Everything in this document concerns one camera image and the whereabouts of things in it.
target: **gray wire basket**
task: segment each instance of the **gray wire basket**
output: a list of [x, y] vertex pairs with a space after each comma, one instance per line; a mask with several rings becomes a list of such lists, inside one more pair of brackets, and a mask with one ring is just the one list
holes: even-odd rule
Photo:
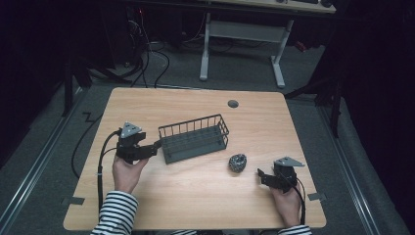
[[202, 117], [159, 127], [166, 164], [224, 150], [228, 127], [222, 115]]

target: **metal frame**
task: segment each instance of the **metal frame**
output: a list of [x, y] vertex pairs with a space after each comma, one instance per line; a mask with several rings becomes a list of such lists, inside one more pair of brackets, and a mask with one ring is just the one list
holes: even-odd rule
[[42, 175], [43, 170], [46, 168], [47, 163], [49, 163], [55, 145], [57, 144], [60, 136], [65, 130], [71, 116], [73, 115], [75, 108], [85, 97], [86, 91], [82, 90], [81, 88], [78, 88], [75, 95], [76, 101], [74, 102], [74, 106], [71, 107], [66, 116], [61, 117], [58, 125], [55, 127], [52, 134], [49, 136], [49, 139], [47, 140], [45, 146], [38, 155], [36, 161], [34, 162], [30, 171], [24, 178], [23, 182], [19, 186], [19, 189], [13, 197], [12, 201], [9, 203], [9, 206], [4, 210], [3, 214], [1, 215], [0, 234], [7, 234], [10, 228], [12, 227], [15, 219], [17, 218], [19, 212], [23, 208], [31, 191], [33, 190], [40, 176]]
[[317, 107], [317, 111], [325, 123], [324, 126], [326, 127], [326, 130], [332, 140], [332, 144], [337, 152], [336, 156], [342, 175], [345, 178], [345, 183], [347, 185], [351, 198], [353, 199], [357, 213], [360, 216], [360, 220], [362, 221], [363, 227], [366, 230], [366, 234], [381, 234], [381, 232], [379, 231], [378, 224], [376, 223], [376, 219], [373, 217], [367, 200], [360, 189], [360, 186], [357, 182], [356, 177], [354, 176], [350, 164], [348, 163], [346, 153], [342, 148], [342, 144], [340, 143], [340, 140], [336, 136], [334, 136], [331, 131], [330, 116], [327, 114], [327, 111], [324, 107]]
[[280, 60], [290, 36], [294, 20], [288, 20], [285, 27], [266, 26], [249, 23], [230, 23], [222, 21], [212, 21], [210, 13], [207, 13], [205, 28], [205, 47], [202, 55], [200, 80], [208, 80], [208, 45], [211, 36], [227, 37], [235, 39], [255, 40], [278, 43], [275, 56], [271, 57], [271, 65], [274, 69], [275, 80], [279, 88], [285, 87], [284, 77], [280, 68]]

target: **table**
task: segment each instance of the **table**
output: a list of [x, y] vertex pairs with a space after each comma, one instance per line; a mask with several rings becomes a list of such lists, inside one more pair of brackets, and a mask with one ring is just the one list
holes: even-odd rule
[[[239, 103], [228, 106], [229, 100]], [[273, 161], [289, 156], [306, 194], [316, 192], [284, 96], [277, 92], [116, 88], [102, 117], [64, 221], [68, 230], [92, 230], [98, 222], [97, 165], [105, 139], [126, 121], [147, 132], [140, 145], [159, 140], [158, 127], [221, 114], [229, 128], [226, 150], [165, 164], [162, 149], [143, 170], [133, 192], [139, 200], [136, 230], [266, 229], [283, 227], [269, 189], [256, 170], [272, 174]], [[113, 138], [107, 149], [115, 146]], [[228, 167], [229, 158], [245, 154], [241, 173]], [[103, 160], [104, 195], [114, 189], [114, 152]], [[326, 218], [318, 200], [306, 199], [306, 223], [323, 227]]]
[[[296, 1], [288, 1], [287, 3], [278, 3], [275, 0], [209, 0], [209, 3], [227, 3], [247, 5], [253, 7], [264, 7], [274, 9], [284, 9], [289, 11], [306, 11], [319, 14], [334, 14], [336, 8], [323, 7], [320, 3], [310, 4]], [[205, 46], [202, 55], [201, 75], [200, 80], [208, 79], [208, 44], [211, 36], [228, 37], [244, 40], [256, 40], [278, 43], [278, 48], [274, 56], [271, 56], [271, 65], [274, 70], [277, 86], [285, 87], [283, 74], [281, 73], [280, 60], [283, 55], [284, 48], [290, 36], [294, 20], [288, 20], [285, 27], [258, 25], [251, 23], [231, 23], [224, 21], [211, 21], [210, 13], [207, 13], [206, 27], [205, 27]]]

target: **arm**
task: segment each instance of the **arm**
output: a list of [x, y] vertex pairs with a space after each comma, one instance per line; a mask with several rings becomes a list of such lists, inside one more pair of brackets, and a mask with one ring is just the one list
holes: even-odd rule
[[100, 211], [100, 222], [91, 234], [130, 234], [138, 202], [131, 195], [149, 159], [128, 164], [115, 156], [113, 177], [115, 190], [107, 194]]
[[278, 232], [279, 235], [311, 234], [311, 230], [307, 225], [300, 224], [300, 197], [296, 190], [291, 189], [287, 193], [283, 193], [280, 189], [269, 188], [274, 197], [277, 212], [283, 218], [286, 229]]

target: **striped sleeve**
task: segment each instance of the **striped sleeve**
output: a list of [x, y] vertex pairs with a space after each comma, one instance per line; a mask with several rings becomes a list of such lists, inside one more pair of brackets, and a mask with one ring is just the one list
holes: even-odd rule
[[307, 225], [298, 225], [291, 228], [281, 229], [278, 235], [310, 235], [311, 230]]
[[137, 207], [134, 196], [120, 191], [109, 192], [100, 210], [100, 222], [91, 234], [130, 234]]

